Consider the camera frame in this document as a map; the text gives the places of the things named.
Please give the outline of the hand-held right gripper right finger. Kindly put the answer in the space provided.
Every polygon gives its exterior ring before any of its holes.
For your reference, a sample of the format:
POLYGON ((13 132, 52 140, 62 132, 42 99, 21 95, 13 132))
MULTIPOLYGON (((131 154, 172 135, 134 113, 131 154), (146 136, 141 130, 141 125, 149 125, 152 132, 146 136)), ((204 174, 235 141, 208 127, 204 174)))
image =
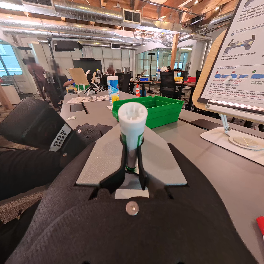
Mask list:
POLYGON ((185 186, 185 179, 167 142, 145 126, 142 144, 138 147, 139 180, 143 190, 185 186))

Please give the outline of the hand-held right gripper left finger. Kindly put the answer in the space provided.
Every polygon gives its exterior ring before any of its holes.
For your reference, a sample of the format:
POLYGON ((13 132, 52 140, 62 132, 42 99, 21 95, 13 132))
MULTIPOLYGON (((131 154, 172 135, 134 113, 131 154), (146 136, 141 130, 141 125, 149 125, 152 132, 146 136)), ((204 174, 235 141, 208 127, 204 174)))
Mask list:
POLYGON ((116 191, 125 180, 126 147, 120 125, 98 139, 76 181, 77 186, 116 191))

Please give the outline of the green whiteboard marker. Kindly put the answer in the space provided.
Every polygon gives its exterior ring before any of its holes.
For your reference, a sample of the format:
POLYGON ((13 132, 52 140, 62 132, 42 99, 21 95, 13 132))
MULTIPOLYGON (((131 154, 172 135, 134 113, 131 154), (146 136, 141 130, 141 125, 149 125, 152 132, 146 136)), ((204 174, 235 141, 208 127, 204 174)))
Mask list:
POLYGON ((121 138, 126 147, 126 168, 136 172, 137 148, 142 144, 147 120, 147 108, 138 102, 128 102, 118 109, 121 138))

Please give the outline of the person's left forearm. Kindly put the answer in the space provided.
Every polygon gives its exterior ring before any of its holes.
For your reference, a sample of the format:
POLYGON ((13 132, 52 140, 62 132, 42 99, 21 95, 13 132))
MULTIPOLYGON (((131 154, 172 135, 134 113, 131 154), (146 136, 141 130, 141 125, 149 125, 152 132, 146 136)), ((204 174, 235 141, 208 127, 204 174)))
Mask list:
POLYGON ((0 154, 0 200, 44 186, 61 172, 61 155, 47 150, 8 150, 0 154))

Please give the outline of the red whiteboard marker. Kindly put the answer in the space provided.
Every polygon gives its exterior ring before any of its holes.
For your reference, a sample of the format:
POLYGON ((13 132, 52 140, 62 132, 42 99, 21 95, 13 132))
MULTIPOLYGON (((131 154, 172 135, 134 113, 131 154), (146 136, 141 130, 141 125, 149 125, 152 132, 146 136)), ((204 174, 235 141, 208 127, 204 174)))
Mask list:
POLYGON ((259 216, 256 218, 256 222, 258 224, 258 227, 262 233, 262 238, 264 240, 264 216, 259 216))

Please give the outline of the printed paper sheet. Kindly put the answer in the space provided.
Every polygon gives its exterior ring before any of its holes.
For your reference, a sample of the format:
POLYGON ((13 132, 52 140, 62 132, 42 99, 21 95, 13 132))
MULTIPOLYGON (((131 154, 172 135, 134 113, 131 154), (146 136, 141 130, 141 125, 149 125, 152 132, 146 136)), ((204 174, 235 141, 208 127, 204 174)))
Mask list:
POLYGON ((90 97, 75 97, 70 99, 67 104, 84 103, 84 102, 95 102, 109 100, 108 95, 104 96, 90 96, 90 97))

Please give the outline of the green plastic bin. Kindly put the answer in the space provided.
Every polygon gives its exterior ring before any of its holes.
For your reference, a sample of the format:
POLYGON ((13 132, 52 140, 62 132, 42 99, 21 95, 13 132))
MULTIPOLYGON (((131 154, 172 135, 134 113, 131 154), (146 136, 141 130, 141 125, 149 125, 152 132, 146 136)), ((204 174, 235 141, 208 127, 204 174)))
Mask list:
POLYGON ((117 121, 119 121, 118 109, 123 104, 129 102, 137 102, 147 108, 148 116, 146 120, 146 126, 152 129, 176 122, 179 118, 183 103, 185 101, 162 96, 136 97, 115 101, 113 103, 112 114, 113 117, 117 119, 117 121))

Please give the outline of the white wipes canister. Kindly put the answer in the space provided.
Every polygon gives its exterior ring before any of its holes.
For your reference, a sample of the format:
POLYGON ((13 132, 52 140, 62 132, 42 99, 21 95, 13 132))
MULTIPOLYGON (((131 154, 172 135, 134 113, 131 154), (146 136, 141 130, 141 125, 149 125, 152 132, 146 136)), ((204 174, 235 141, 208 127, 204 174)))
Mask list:
POLYGON ((109 101, 110 101, 110 104, 113 105, 114 101, 120 100, 118 77, 108 76, 107 77, 107 87, 108 87, 109 101))

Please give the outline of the white tablet stand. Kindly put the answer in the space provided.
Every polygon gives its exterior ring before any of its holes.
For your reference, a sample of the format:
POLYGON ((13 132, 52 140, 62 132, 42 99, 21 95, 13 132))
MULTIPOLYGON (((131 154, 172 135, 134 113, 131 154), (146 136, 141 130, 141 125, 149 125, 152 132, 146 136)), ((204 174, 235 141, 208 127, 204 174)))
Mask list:
POLYGON ((243 117, 246 121, 263 123, 263 108, 244 103, 227 102, 223 99, 210 99, 206 109, 220 112, 223 126, 217 127, 200 136, 211 143, 230 150, 242 157, 264 165, 264 140, 238 130, 233 130, 228 124, 226 115, 243 117))

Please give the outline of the wooden backing board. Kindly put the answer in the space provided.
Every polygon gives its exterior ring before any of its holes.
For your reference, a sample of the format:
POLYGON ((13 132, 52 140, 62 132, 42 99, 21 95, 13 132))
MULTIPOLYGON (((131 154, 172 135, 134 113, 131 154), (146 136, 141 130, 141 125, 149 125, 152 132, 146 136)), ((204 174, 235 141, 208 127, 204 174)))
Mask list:
POLYGON ((70 68, 68 71, 75 84, 89 85, 87 77, 82 68, 70 68))
POLYGON ((244 119, 247 121, 256 122, 258 124, 264 124, 263 115, 261 115, 261 114, 255 114, 255 113, 251 113, 251 112, 245 112, 242 110, 236 110, 236 109, 226 108, 226 107, 221 107, 221 106, 217 106, 216 110, 212 110, 211 108, 206 109, 206 107, 205 107, 206 103, 198 102, 198 99, 202 93, 203 87, 206 83, 207 77, 210 73, 210 70, 211 70, 212 65, 214 63, 214 60, 215 60, 217 53, 220 49, 220 45, 223 41, 223 38, 224 38, 226 31, 227 30, 223 31, 216 38, 216 40, 213 42, 213 44, 211 46, 211 49, 210 49, 208 56, 206 58, 204 67, 202 69, 200 78, 199 78, 198 83, 196 85, 196 88, 194 90, 193 104, 195 105, 195 107, 197 107, 200 110, 210 111, 213 113, 223 114, 223 115, 235 117, 235 118, 241 118, 241 119, 244 119))

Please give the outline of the black mesh office chair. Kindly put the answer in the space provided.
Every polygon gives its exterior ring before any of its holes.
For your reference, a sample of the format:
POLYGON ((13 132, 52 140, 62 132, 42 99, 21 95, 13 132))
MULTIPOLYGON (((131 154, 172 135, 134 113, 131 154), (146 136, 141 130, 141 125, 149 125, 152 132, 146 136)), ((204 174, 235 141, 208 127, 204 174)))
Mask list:
POLYGON ((49 150, 65 124, 61 116, 45 101, 23 99, 1 122, 1 135, 13 142, 49 150))

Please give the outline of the black tripod stand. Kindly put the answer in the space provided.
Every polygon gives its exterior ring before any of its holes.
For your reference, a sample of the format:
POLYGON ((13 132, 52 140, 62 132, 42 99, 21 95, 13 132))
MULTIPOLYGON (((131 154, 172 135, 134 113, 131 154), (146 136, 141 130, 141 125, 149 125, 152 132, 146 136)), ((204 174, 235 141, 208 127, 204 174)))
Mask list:
POLYGON ((52 69, 52 72, 55 74, 56 76, 56 79, 57 79, 57 82, 58 82, 58 85, 60 87, 60 91, 61 91, 61 94, 58 96, 59 99, 60 99, 60 103, 58 103, 58 106, 62 106, 62 101, 61 101, 61 96, 63 94, 63 90, 62 90, 62 85, 61 85, 61 82, 60 82, 60 78, 59 78, 59 74, 58 74, 58 67, 57 67, 57 64, 56 64, 56 61, 55 61, 55 57, 54 57, 54 53, 53 53, 53 48, 52 48, 52 44, 53 44, 53 34, 50 30, 48 30, 48 33, 47 33, 47 43, 48 43, 48 47, 49 47, 49 50, 50 50, 50 55, 51 55, 51 69, 52 69))

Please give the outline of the black light panel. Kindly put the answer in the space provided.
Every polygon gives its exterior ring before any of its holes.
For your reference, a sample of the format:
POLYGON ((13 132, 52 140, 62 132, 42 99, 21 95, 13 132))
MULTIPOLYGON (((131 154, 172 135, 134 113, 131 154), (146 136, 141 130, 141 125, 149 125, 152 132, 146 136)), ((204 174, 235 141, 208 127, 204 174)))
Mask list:
POLYGON ((71 52, 75 49, 83 49, 83 46, 77 41, 57 41, 55 44, 55 51, 57 52, 71 52))

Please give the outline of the printed instruction sheet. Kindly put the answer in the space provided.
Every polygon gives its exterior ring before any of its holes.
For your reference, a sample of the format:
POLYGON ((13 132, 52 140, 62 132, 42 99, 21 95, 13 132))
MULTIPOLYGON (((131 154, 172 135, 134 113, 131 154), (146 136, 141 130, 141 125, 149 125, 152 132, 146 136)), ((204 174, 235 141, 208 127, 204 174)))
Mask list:
POLYGON ((239 1, 198 102, 263 114, 264 1, 239 1))

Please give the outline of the silver air duct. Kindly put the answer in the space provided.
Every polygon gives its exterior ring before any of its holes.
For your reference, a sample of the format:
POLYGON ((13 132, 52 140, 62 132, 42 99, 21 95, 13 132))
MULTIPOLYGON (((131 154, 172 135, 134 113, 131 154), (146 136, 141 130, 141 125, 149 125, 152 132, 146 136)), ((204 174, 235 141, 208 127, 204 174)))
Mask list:
POLYGON ((39 32, 49 31, 57 32, 60 35, 64 32, 79 36, 98 35, 99 38, 112 38, 114 41, 123 44, 143 45, 145 43, 143 38, 136 38, 132 31, 41 18, 30 18, 26 16, 1 14, 0 24, 3 28, 7 28, 9 31, 11 31, 11 29, 39 32))
POLYGON ((98 22, 107 25, 123 26, 145 31, 162 33, 190 34, 192 30, 182 27, 181 24, 144 18, 141 15, 141 24, 123 21, 123 10, 121 12, 108 10, 101 7, 81 5, 69 1, 53 1, 56 14, 60 17, 77 19, 82 21, 98 22))

